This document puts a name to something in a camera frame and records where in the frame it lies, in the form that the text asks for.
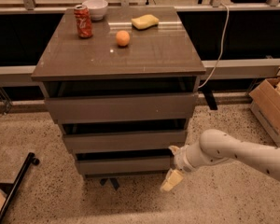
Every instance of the wooden cabinet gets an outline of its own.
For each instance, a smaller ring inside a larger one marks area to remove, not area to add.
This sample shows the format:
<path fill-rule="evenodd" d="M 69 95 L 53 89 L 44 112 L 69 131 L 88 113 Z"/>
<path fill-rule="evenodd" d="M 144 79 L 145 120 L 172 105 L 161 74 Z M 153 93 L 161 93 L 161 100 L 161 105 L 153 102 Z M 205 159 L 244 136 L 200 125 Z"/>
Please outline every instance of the wooden cabinet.
<path fill-rule="evenodd" d="M 147 13 L 159 26 L 128 26 L 131 43 L 117 47 L 115 21 Z M 92 38 L 78 38 L 73 10 L 66 11 L 32 75 L 78 172 L 88 178 L 167 171 L 168 146 L 185 143 L 204 73 L 187 32 L 172 7 L 110 8 L 92 26 Z"/>

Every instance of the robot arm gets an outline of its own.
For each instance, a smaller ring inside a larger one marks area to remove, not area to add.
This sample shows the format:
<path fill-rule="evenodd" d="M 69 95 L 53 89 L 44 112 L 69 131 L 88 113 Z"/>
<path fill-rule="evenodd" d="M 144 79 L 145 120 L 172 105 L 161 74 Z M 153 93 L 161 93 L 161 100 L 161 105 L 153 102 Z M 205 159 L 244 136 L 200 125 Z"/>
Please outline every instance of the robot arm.
<path fill-rule="evenodd" d="M 238 160 L 280 181 L 280 148 L 244 142 L 219 130 L 207 130 L 198 142 L 183 147 L 169 147 L 175 155 L 175 168 L 170 169 L 161 185 L 169 191 L 184 174 L 201 166 L 216 165 L 228 159 Z"/>

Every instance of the white bowl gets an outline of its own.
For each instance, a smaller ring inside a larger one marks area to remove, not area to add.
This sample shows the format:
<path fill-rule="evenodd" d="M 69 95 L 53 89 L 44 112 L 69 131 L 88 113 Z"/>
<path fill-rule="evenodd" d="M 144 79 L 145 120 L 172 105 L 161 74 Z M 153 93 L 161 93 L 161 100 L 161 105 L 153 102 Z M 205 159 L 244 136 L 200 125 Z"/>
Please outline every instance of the white bowl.
<path fill-rule="evenodd" d="M 86 0 L 82 4 L 86 5 L 89 9 L 93 21 L 101 20 L 108 9 L 108 2 L 106 0 Z"/>

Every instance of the can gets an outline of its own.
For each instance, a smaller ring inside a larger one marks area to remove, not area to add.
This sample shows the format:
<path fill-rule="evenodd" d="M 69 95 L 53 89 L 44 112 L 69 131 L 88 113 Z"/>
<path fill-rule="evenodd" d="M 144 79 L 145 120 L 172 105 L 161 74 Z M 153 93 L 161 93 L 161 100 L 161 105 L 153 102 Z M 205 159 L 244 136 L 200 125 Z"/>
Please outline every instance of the can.
<path fill-rule="evenodd" d="M 76 5 L 74 14 L 77 21 L 77 34 L 81 38 L 92 37 L 91 15 L 86 5 Z"/>

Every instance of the speckled concrete floor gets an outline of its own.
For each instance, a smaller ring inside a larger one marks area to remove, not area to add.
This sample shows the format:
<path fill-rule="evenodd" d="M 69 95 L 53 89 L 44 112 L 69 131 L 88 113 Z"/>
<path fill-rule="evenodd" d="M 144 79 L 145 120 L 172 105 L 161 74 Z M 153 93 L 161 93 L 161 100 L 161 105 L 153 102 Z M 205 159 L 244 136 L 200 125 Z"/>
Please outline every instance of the speckled concrete floor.
<path fill-rule="evenodd" d="M 18 105 L 0 115 L 0 181 L 12 181 L 29 151 L 41 161 L 29 169 L 3 223 L 280 223 L 280 183 L 238 161 L 203 167 L 170 193 L 159 192 L 164 175 L 119 177 L 117 191 L 109 182 L 84 181 L 49 113 L 32 111 Z M 249 104 L 197 106 L 188 142 L 208 128 L 273 143 Z"/>

